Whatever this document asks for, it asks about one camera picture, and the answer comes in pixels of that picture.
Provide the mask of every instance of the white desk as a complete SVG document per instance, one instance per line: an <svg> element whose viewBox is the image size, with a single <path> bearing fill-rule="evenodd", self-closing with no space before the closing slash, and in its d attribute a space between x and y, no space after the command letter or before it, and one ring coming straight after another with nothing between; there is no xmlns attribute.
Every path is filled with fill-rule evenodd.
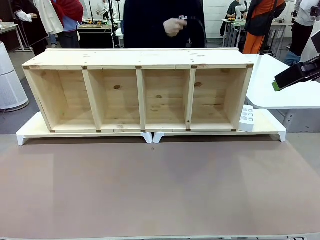
<svg viewBox="0 0 320 240"><path fill-rule="evenodd" d="M269 55L246 54L253 72L246 97L258 109L288 109L283 125L288 129L296 109L320 109L320 84L316 81L297 83L275 92L275 76L289 67Z"/></svg>
<svg viewBox="0 0 320 240"><path fill-rule="evenodd" d="M21 41L20 35L19 35L19 31L18 31L18 24L14 24L13 22L1 22L1 25L4 27L3 29L0 29L0 35L4 34L6 32L11 32L11 31L15 31L16 35L18 37L18 41L20 44L20 48L21 50L24 52L25 48L24 45Z"/></svg>

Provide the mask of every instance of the brown table surface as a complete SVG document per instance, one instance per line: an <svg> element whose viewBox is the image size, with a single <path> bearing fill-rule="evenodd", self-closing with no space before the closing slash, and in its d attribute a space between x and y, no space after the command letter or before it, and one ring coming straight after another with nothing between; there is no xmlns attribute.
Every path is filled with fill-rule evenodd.
<svg viewBox="0 0 320 240"><path fill-rule="evenodd" d="M79 29L111 30L112 26L111 25L104 25L104 24L101 24L101 25L98 25L98 24L84 24L84 25L80 25Z"/></svg>
<svg viewBox="0 0 320 240"><path fill-rule="evenodd" d="M293 147L232 140L13 146L0 156L0 237L320 232L320 177Z"/></svg>

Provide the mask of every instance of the hand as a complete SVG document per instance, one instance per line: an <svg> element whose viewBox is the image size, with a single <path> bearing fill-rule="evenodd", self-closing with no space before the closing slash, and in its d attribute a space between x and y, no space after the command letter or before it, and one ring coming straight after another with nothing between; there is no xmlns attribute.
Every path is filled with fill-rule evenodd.
<svg viewBox="0 0 320 240"><path fill-rule="evenodd" d="M164 30L168 37L173 38L186 27L188 22L183 19L171 18L163 23Z"/></svg>

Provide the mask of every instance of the shelf compartment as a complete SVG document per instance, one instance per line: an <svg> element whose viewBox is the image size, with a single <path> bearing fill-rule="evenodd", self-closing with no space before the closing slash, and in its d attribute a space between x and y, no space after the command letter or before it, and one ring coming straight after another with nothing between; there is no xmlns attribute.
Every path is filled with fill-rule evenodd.
<svg viewBox="0 0 320 240"><path fill-rule="evenodd" d="M81 70L25 70L25 72L51 132L96 132Z"/></svg>
<svg viewBox="0 0 320 240"><path fill-rule="evenodd" d="M235 131L240 120L237 112L245 101L242 90L248 88L247 71L247 68L196 70L192 132Z"/></svg>
<svg viewBox="0 0 320 240"><path fill-rule="evenodd" d="M153 132L186 131L184 97L190 70L143 70L146 127Z"/></svg>
<svg viewBox="0 0 320 240"><path fill-rule="evenodd" d="M136 70L84 70L96 128L102 133L140 132Z"/></svg>

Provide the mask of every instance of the wooden cubby shelf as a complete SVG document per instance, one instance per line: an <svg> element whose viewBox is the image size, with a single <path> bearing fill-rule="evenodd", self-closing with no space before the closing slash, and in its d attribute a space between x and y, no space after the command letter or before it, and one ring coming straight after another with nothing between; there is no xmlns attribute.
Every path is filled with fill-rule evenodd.
<svg viewBox="0 0 320 240"><path fill-rule="evenodd" d="M253 64L233 48L55 49L23 69L51 133L232 132Z"/></svg>

